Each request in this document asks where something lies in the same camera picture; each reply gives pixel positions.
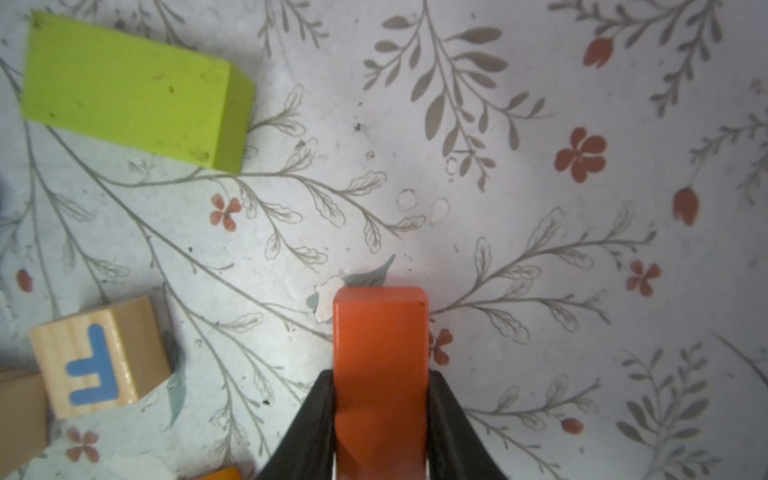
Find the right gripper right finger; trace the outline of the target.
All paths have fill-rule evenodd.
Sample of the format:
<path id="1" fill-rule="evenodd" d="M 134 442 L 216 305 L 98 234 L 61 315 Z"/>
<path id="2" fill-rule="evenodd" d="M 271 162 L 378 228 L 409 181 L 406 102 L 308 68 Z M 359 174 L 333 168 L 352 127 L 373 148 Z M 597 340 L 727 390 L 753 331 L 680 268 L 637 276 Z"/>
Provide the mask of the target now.
<path id="1" fill-rule="evenodd" d="M 444 376 L 429 371 L 427 457 L 432 480 L 505 480 Z"/>

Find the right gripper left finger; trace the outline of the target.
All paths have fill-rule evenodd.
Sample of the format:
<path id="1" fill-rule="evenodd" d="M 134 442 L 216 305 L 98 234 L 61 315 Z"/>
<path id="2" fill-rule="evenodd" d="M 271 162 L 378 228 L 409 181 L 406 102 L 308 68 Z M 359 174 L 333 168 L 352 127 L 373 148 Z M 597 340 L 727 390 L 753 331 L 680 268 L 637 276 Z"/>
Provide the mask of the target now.
<path id="1" fill-rule="evenodd" d="M 335 459 L 335 390 L 332 370 L 318 375 L 259 480 L 329 480 Z"/>

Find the red-orange wooden block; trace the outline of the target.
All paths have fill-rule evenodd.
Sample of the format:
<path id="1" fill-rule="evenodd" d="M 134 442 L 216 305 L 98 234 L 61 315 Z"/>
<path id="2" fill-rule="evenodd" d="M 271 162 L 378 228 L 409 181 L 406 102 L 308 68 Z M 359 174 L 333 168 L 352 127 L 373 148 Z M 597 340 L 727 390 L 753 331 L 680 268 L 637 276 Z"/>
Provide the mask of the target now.
<path id="1" fill-rule="evenodd" d="M 333 327 L 338 478 L 425 478 L 426 293 L 344 287 L 334 299 Z"/>

